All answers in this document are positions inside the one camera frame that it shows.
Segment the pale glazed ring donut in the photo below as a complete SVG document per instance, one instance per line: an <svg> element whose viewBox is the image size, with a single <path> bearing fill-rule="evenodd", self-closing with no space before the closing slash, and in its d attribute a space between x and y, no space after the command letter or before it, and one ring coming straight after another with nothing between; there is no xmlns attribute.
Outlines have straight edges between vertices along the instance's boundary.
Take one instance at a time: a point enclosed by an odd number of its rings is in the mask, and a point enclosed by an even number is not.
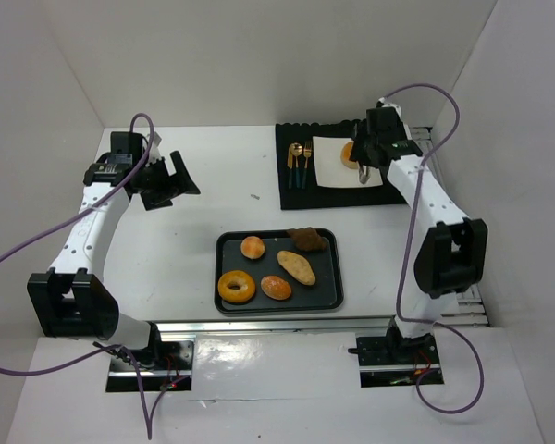
<svg viewBox="0 0 555 444"><path fill-rule="evenodd" d="M358 163L351 160L352 148L353 142L347 142L344 144L340 152L340 161L348 169L357 170Z"/></svg>

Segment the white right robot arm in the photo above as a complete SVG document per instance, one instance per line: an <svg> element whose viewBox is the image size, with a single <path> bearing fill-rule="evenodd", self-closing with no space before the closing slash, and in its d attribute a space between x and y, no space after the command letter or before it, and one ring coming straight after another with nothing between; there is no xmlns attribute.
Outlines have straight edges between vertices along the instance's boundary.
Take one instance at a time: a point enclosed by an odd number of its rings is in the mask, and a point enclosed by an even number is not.
<svg viewBox="0 0 555 444"><path fill-rule="evenodd" d="M402 363L432 342L442 312L482 277L487 226L449 200L388 108L370 110L356 125L277 126L279 158L286 157L288 142L299 141L314 150L313 165L333 158L338 148L365 149L384 183L323 192L316 169L290 160L279 170L279 186L294 208L405 203L412 210L395 314L380 341L384 360ZM309 227L213 237L209 228L215 222L214 215L193 216L157 248L155 280L164 293L163 312L211 297L223 315L317 314L336 310L349 298L338 249L347 237L366 239L349 218L338 231Z"/></svg>

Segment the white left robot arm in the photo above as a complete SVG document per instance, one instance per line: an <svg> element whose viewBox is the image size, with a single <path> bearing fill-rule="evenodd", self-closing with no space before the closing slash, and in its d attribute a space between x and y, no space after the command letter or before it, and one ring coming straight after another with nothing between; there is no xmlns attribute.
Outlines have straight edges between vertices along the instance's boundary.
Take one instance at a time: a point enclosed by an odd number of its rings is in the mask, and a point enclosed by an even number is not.
<svg viewBox="0 0 555 444"><path fill-rule="evenodd" d="M145 369L156 368L176 347L163 343L154 323L121 313L103 282L105 259L133 196L152 211L171 206L181 194L200 192L180 153L171 153L175 171L170 173L157 151L159 135L153 142L147 146L136 132L111 133L109 152L84 174L80 218L63 249L46 272L32 274L27 284L45 336L118 344L124 348L116 354L119 359L136 360Z"/></svg>

